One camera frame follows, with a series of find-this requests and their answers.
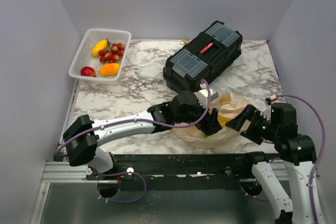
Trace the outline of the orange yellow fake mango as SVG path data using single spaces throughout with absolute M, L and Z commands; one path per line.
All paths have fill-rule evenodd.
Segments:
M 120 65 L 118 63 L 109 63 L 103 65 L 99 70 L 101 76 L 116 76 L 119 72 Z

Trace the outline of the red yellow fake fruits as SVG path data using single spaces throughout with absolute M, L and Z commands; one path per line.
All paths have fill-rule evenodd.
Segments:
M 122 43 L 113 44 L 110 41 L 108 44 L 105 51 L 99 51 L 99 60 L 101 63 L 116 63 L 123 57 L 125 45 Z

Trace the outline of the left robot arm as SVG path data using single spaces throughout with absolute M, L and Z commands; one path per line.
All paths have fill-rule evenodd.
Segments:
M 104 179 L 116 175 L 112 154 L 100 147 L 124 137 L 168 131 L 180 125 L 195 126 L 205 135 L 221 130 L 218 112 L 210 109 L 211 101 L 218 98 L 214 89 L 198 92 L 182 91 L 171 101 L 153 105 L 135 115 L 110 120 L 91 120 L 89 115 L 79 116 L 63 134 L 70 166 L 88 165 Z

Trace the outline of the translucent orange plastic bag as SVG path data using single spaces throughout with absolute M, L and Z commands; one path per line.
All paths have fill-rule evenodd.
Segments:
M 230 118 L 231 120 L 238 116 L 243 109 L 249 105 L 248 100 L 241 95 L 232 92 L 219 92 L 219 97 L 210 103 L 209 109 L 216 109 L 218 116 Z M 240 132 L 236 132 L 227 127 L 222 128 L 217 133 L 211 135 L 207 139 L 205 135 L 198 130 L 196 126 L 185 129 L 171 129 L 171 132 L 180 140 L 193 147 L 202 149 L 215 148 L 234 140 Z

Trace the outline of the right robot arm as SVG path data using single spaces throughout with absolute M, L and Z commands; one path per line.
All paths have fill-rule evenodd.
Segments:
M 274 211 L 275 223 L 326 222 L 313 171 L 318 161 L 315 145 L 309 136 L 298 133 L 296 109 L 291 104 L 273 103 L 263 111 L 248 105 L 225 125 L 256 144 L 271 141 L 279 153 L 290 194 L 276 178 L 265 153 L 247 153 L 241 165 L 246 177 L 255 177 L 261 184 Z

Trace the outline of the yellow fake lemon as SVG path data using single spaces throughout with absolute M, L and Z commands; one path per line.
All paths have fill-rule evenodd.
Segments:
M 217 119 L 222 128 L 224 128 L 226 126 L 226 123 L 231 120 L 230 118 L 223 117 L 223 116 L 218 116 Z

